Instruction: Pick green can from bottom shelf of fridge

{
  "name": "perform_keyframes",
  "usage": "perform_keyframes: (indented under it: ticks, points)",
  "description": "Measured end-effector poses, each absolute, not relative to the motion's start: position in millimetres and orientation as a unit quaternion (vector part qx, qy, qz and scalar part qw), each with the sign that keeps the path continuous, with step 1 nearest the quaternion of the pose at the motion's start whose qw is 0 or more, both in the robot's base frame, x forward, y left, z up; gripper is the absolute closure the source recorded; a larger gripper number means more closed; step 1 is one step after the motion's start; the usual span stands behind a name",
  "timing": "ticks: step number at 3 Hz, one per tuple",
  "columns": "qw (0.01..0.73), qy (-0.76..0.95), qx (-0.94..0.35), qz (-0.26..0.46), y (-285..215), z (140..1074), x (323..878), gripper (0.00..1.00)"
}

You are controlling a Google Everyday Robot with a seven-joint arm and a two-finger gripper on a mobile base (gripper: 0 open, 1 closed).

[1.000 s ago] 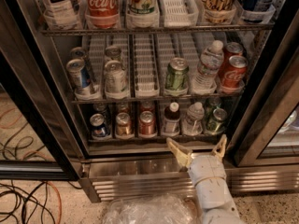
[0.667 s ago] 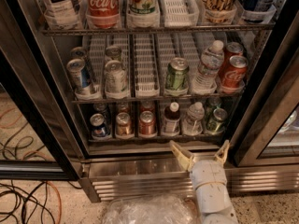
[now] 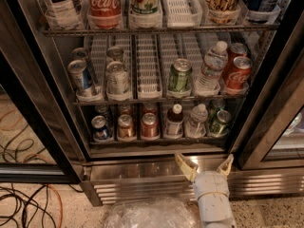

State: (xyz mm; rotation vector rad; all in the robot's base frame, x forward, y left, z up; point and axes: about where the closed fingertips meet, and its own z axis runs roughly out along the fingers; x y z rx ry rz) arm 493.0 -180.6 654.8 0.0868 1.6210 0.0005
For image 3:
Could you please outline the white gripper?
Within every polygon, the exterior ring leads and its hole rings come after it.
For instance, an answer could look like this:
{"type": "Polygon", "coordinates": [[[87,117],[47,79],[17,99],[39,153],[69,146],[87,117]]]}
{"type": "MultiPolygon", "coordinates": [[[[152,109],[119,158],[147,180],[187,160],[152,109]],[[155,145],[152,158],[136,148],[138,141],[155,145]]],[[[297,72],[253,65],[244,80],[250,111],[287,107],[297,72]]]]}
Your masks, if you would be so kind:
{"type": "Polygon", "coordinates": [[[227,177],[229,176],[234,161],[234,156],[230,154],[215,171],[204,171],[198,174],[198,165],[186,159],[181,153],[175,154],[175,161],[183,175],[193,181],[195,197],[199,200],[205,195],[222,195],[229,198],[229,188],[227,177]]]}

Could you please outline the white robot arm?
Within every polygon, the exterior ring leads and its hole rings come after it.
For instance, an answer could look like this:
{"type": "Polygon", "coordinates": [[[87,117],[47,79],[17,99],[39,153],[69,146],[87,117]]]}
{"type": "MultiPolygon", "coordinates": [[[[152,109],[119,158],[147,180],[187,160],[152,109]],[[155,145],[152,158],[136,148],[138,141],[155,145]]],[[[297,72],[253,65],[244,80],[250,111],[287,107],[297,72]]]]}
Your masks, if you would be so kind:
{"type": "Polygon", "coordinates": [[[216,171],[198,172],[198,165],[175,154],[175,161],[183,175],[193,184],[202,228],[237,228],[229,201],[228,176],[234,156],[218,166],[216,171]]]}

